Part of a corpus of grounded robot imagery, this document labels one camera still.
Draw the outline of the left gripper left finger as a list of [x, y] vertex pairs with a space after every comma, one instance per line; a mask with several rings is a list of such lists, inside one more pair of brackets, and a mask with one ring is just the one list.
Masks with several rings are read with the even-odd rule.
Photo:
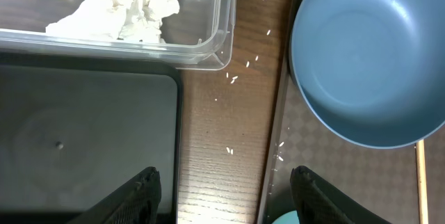
[[160, 201], [160, 173], [147, 167], [68, 224], [155, 224]]

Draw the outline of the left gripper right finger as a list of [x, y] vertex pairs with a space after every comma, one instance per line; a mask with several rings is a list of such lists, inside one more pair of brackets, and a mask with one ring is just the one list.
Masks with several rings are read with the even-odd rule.
[[290, 185], [302, 224], [389, 224], [306, 166], [292, 170]]

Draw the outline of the dark blue plate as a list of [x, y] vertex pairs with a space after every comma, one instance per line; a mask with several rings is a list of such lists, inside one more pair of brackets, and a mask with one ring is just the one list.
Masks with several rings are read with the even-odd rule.
[[309, 108], [351, 143], [404, 147], [444, 125], [444, 0], [302, 0], [290, 52]]

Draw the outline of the white napkin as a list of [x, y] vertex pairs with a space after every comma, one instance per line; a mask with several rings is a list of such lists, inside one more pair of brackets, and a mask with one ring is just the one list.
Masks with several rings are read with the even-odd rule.
[[84, 0], [45, 33], [62, 38], [164, 43], [163, 19], [180, 11], [179, 0]]

